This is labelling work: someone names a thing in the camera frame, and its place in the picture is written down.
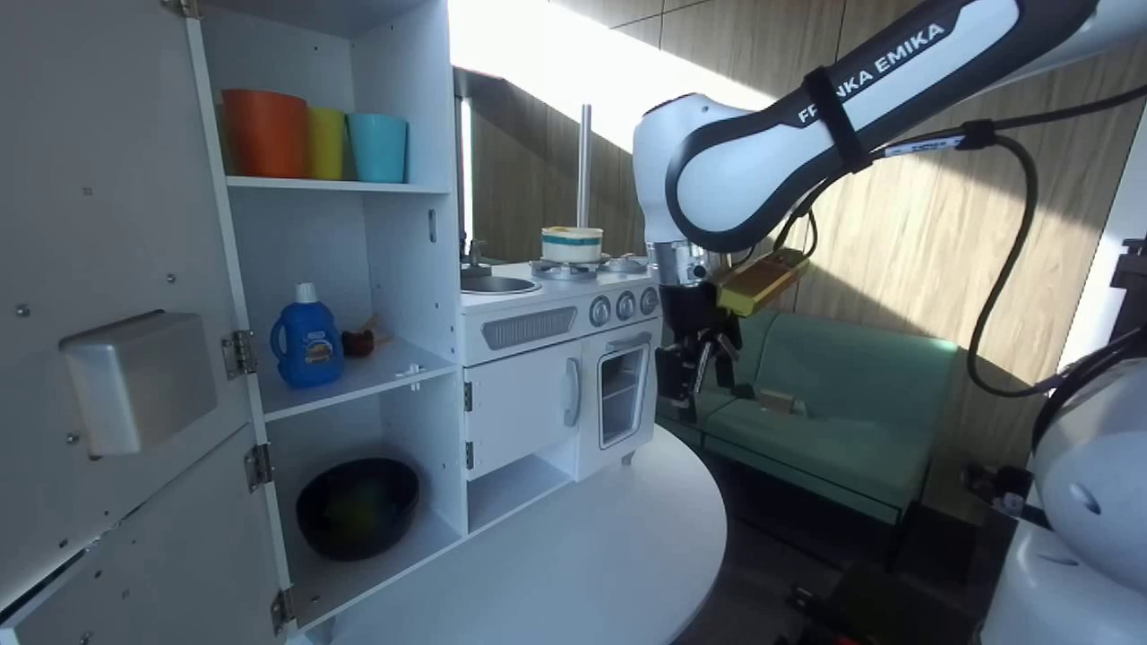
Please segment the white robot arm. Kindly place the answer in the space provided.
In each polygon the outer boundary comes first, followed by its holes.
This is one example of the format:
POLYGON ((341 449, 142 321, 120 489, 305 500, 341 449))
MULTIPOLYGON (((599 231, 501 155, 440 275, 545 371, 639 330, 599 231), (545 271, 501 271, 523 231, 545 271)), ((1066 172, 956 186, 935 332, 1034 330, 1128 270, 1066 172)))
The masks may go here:
MULTIPOLYGON (((921 121, 1144 31, 1147 0, 921 0, 765 111, 680 94, 636 130, 646 244, 673 287, 757 247, 837 179, 930 145, 921 121)), ((1147 645, 1147 355, 1125 330, 1058 377, 981 645, 1147 645)))

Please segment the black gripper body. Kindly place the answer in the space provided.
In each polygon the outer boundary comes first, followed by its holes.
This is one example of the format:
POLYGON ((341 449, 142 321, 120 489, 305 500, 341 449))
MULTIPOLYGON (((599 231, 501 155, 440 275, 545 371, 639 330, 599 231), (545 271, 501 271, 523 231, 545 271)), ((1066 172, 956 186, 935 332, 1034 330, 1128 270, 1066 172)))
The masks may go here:
POLYGON ((719 305, 719 287, 664 287, 667 343, 658 351, 661 398, 691 410, 708 377, 729 383, 732 317, 719 305))

